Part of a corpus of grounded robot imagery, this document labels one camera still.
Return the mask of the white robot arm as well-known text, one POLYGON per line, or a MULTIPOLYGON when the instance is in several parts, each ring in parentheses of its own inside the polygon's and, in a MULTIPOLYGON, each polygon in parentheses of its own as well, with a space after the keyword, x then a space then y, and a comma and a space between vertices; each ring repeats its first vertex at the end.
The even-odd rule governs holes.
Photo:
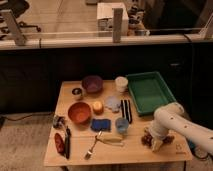
POLYGON ((177 102, 158 107, 148 127, 149 133, 156 140, 164 140, 170 130, 176 131, 213 155, 213 130, 185 119, 184 113, 183 106, 177 102))

